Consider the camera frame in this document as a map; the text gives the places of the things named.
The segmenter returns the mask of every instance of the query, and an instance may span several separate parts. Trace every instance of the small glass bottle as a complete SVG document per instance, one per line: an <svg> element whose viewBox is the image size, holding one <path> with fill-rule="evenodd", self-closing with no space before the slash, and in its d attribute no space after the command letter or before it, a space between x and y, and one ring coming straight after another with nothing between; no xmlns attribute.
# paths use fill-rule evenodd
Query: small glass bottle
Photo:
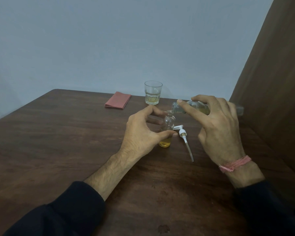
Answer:
<svg viewBox="0 0 295 236"><path fill-rule="evenodd" d="M173 130L175 126L175 117L173 116L173 111L169 110L167 111L167 115L165 116L163 123L161 125L161 131L166 130ZM159 145L161 147L169 147L171 142L171 138L167 138L161 142L159 142Z"/></svg>
<svg viewBox="0 0 295 236"><path fill-rule="evenodd" d="M196 110L209 115L210 109L206 103L202 103L200 101L188 101L187 102L191 107L195 108ZM240 105L236 105L237 116L242 116L244 114L244 107ZM186 113L185 110L178 105L178 103L174 102L172 107L173 114L175 113Z"/></svg>

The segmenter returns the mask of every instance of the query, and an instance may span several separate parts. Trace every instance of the person's left hand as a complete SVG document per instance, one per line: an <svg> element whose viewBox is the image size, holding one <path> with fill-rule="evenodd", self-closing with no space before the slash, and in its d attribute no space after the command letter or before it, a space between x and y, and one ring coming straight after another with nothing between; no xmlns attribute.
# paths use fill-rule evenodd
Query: person's left hand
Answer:
<svg viewBox="0 0 295 236"><path fill-rule="evenodd" d="M161 122L150 118L149 115L165 117L166 112L159 110L154 105L150 105L129 117L120 148L120 151L126 153L129 157L140 159L148 154L160 141L178 136L177 132L171 130L158 133L151 131L146 124L147 122L154 124L160 124Z"/></svg>

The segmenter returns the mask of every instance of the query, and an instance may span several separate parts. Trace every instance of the tilted glass bottle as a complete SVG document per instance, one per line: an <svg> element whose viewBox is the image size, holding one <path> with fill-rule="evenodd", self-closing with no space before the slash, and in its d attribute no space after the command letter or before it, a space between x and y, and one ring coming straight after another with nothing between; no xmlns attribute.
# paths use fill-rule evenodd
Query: tilted glass bottle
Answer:
<svg viewBox="0 0 295 236"><path fill-rule="evenodd" d="M191 107L193 107L194 109L209 115L210 114L210 109L208 107L208 105L206 103L202 103L200 101L188 101L187 102ZM173 107L172 110L173 114L175 113L186 113L185 110L180 107L178 105L178 103L174 102L173 103ZM240 106L240 105L236 105L236 111L237 111L237 116L242 116L244 114L244 107Z"/></svg>
<svg viewBox="0 0 295 236"><path fill-rule="evenodd" d="M173 130L175 126L175 117L173 116L173 111L169 110L167 111L167 115L165 116L162 125L161 125L161 131L166 130ZM171 138L167 138L161 142L159 142L159 145L161 147L169 147L171 142Z"/></svg>

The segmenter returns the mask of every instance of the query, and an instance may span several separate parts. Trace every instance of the hand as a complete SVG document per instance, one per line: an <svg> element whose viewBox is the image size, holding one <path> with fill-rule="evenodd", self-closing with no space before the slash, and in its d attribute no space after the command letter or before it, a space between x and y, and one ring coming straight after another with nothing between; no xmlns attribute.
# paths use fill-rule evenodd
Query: hand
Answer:
<svg viewBox="0 0 295 236"><path fill-rule="evenodd" d="M197 95L191 99L206 103L210 108L210 114L205 115L186 102L177 100L202 125L198 138L211 160L223 166L244 157L246 154L240 139L235 105L223 98L207 95Z"/></svg>
<svg viewBox="0 0 295 236"><path fill-rule="evenodd" d="M150 118L149 115L165 117L166 112L159 110L154 105L150 105L138 111L136 114L131 115L127 122L120 151L140 159L142 156L148 154L160 141L178 135L175 131L171 130L159 133L151 131L146 124L147 122L159 125L161 122L157 119Z"/></svg>

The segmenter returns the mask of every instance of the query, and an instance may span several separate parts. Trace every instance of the pink wristband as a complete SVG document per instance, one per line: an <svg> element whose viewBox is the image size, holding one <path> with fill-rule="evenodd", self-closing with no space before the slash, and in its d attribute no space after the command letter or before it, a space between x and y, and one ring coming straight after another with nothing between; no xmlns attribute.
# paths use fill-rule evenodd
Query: pink wristband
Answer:
<svg viewBox="0 0 295 236"><path fill-rule="evenodd" d="M239 168L242 165L245 165L247 162L250 162L251 158L249 156L244 156L243 158L240 158L236 161L233 161L231 163L226 164L225 166L219 166L220 170L225 173L225 172L232 172Z"/></svg>

